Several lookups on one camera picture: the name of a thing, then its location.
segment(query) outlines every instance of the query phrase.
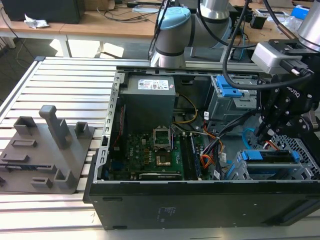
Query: table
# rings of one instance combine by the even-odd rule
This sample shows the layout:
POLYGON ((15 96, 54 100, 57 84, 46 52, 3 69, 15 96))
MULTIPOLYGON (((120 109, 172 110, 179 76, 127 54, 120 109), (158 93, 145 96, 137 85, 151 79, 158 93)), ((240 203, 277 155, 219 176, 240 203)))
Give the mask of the table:
MULTIPOLYGON (((243 6, 244 0, 230 0, 232 5, 243 6)), ((250 3, 253 9, 265 8, 262 4, 250 3)), ((118 8, 113 11, 114 14, 123 14, 128 12, 128 8, 118 8)), ((129 12, 115 18, 131 18, 139 16, 139 13, 129 12)), ((5 15, 7 22, 10 24, 14 32, 20 38, 36 38, 36 39, 58 39, 63 56, 71 57, 71 51, 68 40, 96 40, 100 41, 100 47, 103 47, 103 42, 110 39, 127 42, 127 43, 150 43, 154 34, 154 23, 156 16, 148 17, 151 21, 142 23, 122 23, 104 18, 97 11, 86 11, 80 24, 64 24, 64 23, 49 23, 50 27, 32 29, 24 22, 10 21, 5 15)), ((264 42, 269 39, 285 39, 286 37, 280 33, 273 22, 266 21, 263 29, 252 29, 249 24, 245 25, 245 33, 248 34, 252 43, 264 42)), ((13 38, 15 35, 10 31, 3 19, 0 18, 0 36, 13 38)))
MULTIPOLYGON (((82 202, 90 162, 100 146, 116 66, 148 66, 147 60, 46 57, 35 61, 0 107, 0 151, 15 134, 20 115, 38 114, 43 104, 54 104, 57 117, 68 124, 86 121, 95 127, 77 192, 61 194, 0 193, 0 239, 12 240, 188 240, 218 238, 228 240, 318 239, 320 211, 289 227, 231 227, 204 229, 156 229, 104 231, 91 204, 82 202)), ((218 62, 187 61, 187 68, 219 71, 218 62)), ((231 71, 254 71, 249 63, 230 63, 231 71)))

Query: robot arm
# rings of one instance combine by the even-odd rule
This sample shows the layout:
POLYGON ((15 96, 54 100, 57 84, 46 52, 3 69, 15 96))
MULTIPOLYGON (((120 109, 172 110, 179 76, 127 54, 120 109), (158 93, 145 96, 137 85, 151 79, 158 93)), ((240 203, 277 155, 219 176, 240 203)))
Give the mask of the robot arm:
POLYGON ((261 117, 255 135, 261 142, 274 133, 295 138, 320 130, 320 121, 315 116, 320 101, 319 11, 320 2, 316 0, 298 30, 298 38, 272 39, 259 43, 254 51, 252 61, 273 75, 271 83, 305 78, 290 86, 258 91, 261 117))
MULTIPOLYGON (((227 39, 231 32, 228 4, 228 0, 204 0, 200 5, 207 26, 221 39, 227 39)), ((205 29, 199 14, 191 14, 183 7, 168 8, 160 30, 150 62, 152 67, 184 68, 185 47, 210 48, 218 44, 205 29)))

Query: motherboard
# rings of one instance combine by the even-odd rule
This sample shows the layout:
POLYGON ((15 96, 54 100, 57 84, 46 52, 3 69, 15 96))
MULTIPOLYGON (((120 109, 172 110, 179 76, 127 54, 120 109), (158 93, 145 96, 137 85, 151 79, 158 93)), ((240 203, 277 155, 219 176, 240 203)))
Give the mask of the motherboard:
POLYGON ((111 160, 109 179, 197 180, 201 176, 201 135, 174 134, 168 128, 156 128, 153 132, 128 134, 123 142, 123 154, 114 154, 111 160))

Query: green motherboard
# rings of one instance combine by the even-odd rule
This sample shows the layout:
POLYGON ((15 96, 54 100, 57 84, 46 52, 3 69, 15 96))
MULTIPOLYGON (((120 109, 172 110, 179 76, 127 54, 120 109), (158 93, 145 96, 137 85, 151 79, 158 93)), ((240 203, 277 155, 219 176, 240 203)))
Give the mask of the green motherboard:
MULTIPOLYGON (((156 144, 170 144, 168 132, 158 132, 154 142, 154 133, 129 134, 123 144, 124 157, 113 159, 111 163, 112 178, 114 180, 137 180, 136 176, 148 173, 177 174, 184 180, 184 154, 181 148, 181 136, 170 135, 171 145, 169 149, 154 149, 156 144)), ((196 154, 203 150, 203 138, 201 135, 194 135, 196 154)))

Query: aluminum extrusion table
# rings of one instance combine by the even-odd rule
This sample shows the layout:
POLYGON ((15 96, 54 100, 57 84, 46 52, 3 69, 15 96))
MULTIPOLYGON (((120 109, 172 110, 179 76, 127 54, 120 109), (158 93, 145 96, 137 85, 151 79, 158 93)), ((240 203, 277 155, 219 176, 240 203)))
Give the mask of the aluminum extrusion table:
MULTIPOLYGON (((95 127, 89 152, 72 195, 0 193, 0 239, 320 239, 320 211, 289 227, 233 227, 104 231, 91 204, 82 202, 90 162, 99 147, 116 66, 148 66, 146 60, 47 57, 35 61, 0 107, 0 151, 15 134, 19 116, 38 114, 43 104, 55 105, 68 124, 86 121, 95 127)), ((215 62, 187 62, 189 68, 220 70, 215 62)), ((254 64, 230 63, 230 70, 260 71, 254 64)))

